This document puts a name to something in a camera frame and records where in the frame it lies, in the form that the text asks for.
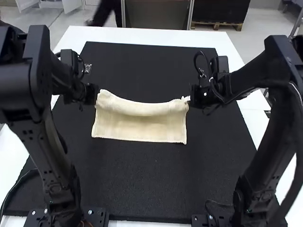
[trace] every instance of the shoe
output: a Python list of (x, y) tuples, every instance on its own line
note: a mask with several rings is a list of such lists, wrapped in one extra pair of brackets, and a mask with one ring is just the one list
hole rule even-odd
[(86, 21), (84, 22), (84, 25), (85, 25), (85, 26), (95, 26), (93, 20), (86, 20)]

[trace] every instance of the table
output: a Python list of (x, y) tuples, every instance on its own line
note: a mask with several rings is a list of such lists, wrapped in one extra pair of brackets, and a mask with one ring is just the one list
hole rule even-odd
[[(82, 27), (70, 26), (62, 39), (53, 50), (73, 49), (81, 53), (87, 41), (122, 43), (122, 44), (146, 44), (160, 46), (182, 47), (209, 47), (215, 48), (218, 55), (227, 55), (230, 71), (241, 68), (244, 63), (225, 32), (216, 31), (181, 31), (181, 30), (156, 30), (136, 28), (111, 28), (111, 27)], [(52, 108), (58, 96), (52, 98)], [(270, 110), (270, 106), (258, 90), (247, 98), (238, 101), (244, 121), (249, 129), (253, 142), (258, 148), (268, 124), (268, 118), (264, 110)], [(17, 180), (20, 171), (28, 158), (28, 153), (18, 137), (11, 132), (7, 125), (0, 131), (0, 201), (3, 201), (9, 189)], [(292, 159), (285, 173), (281, 177), (276, 195), (279, 202), (283, 200), (293, 179), (295, 169), (295, 157)], [(290, 227), (301, 226), (299, 220), (303, 213), (303, 190), (292, 206), (286, 217)], [(26, 217), (4, 217), (0, 227), (22, 227)], [(111, 227), (151, 226), (151, 227), (185, 227), (189, 225), (172, 223), (144, 223), (127, 221), (110, 221)]]

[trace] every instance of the black mat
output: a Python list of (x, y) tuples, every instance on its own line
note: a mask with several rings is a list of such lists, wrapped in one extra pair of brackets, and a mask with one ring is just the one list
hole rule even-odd
[[(193, 56), (201, 48), (86, 43), (93, 64), (87, 81), (139, 102), (166, 102), (189, 94), (197, 82)], [(215, 49), (203, 49), (209, 59)], [(236, 103), (211, 116), (187, 113), (187, 145), (91, 137), (93, 106), (80, 112), (60, 98), (53, 110), (58, 131), (81, 181), (82, 204), (105, 207), (112, 219), (190, 223), (206, 199), (231, 203), (238, 176), (255, 147)], [(33, 165), (27, 161), (22, 173)], [(25, 184), (7, 214), (43, 208), (41, 180)]]

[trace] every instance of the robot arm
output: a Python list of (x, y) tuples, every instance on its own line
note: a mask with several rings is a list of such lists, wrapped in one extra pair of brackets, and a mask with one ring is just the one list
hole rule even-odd
[[(293, 44), (302, 47), (302, 37)], [(273, 104), (262, 142), (236, 184), (232, 226), (278, 226), (303, 184), (303, 63), (302, 50), (295, 48), (286, 36), (270, 36), (265, 51), (238, 71), (229, 73), (227, 57), (213, 59), (208, 75), (196, 66), (199, 84), (191, 89), (192, 107), (224, 106), (262, 87), (269, 88)], [(293, 184), (280, 208), (274, 207), (276, 187), (295, 151)]]
[(54, 94), (65, 103), (93, 105), (98, 87), (81, 81), (77, 53), (64, 50), (60, 61), (51, 52), (46, 26), (31, 26), (27, 35), (0, 27), (0, 34), (0, 122), (18, 135), (36, 165), (48, 213), (61, 227), (76, 227), (82, 218), (80, 181), (50, 101)]

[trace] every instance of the beige towel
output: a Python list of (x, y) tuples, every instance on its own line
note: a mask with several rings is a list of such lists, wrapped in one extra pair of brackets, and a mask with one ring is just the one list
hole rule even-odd
[(186, 144), (187, 100), (138, 103), (100, 90), (92, 137)]

